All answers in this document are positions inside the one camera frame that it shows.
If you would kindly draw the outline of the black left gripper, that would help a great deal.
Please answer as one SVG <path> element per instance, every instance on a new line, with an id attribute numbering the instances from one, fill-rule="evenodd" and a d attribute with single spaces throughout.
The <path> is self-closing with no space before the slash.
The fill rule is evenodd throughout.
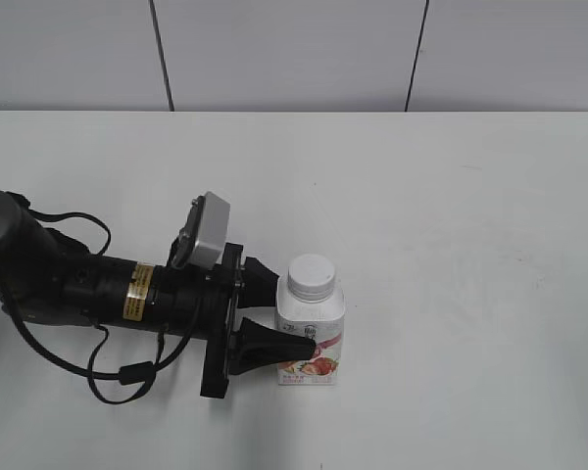
<path id="1" fill-rule="evenodd" d="M 161 371 L 175 362 L 190 340 L 204 340 L 200 395 L 205 398 L 224 398 L 229 385 L 229 336 L 237 298 L 239 308 L 276 306 L 279 276 L 257 258 L 246 257 L 241 267 L 242 252 L 242 246 L 227 243 L 221 263 L 212 269 L 165 267 L 157 283 L 153 313 L 170 334 L 180 335 L 181 340 L 156 369 Z M 312 339 L 244 318 L 232 333 L 232 374 L 308 360 L 316 347 Z"/>

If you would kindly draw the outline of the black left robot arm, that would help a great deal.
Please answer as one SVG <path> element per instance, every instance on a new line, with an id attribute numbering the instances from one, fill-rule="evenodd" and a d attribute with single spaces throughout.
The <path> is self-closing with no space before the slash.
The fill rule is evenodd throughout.
<path id="1" fill-rule="evenodd" d="M 93 362 L 75 365 L 48 349 L 31 324 L 114 327 L 150 331 L 159 342 L 176 335 L 182 346 L 203 340 L 206 355 L 201 393 L 225 396 L 229 379 L 293 359 L 309 351 L 305 341 L 275 331 L 237 312 L 272 307 L 276 274 L 241 246 L 226 240 L 229 206 L 213 193 L 196 198 L 171 244 L 168 260 L 151 265 L 91 252 L 55 225 L 58 213 L 35 211 L 22 195 L 0 190 L 0 301 L 25 342 L 56 366 L 84 377 L 134 386 L 146 395 L 180 349 L 158 348 L 149 361 L 102 372 Z"/>

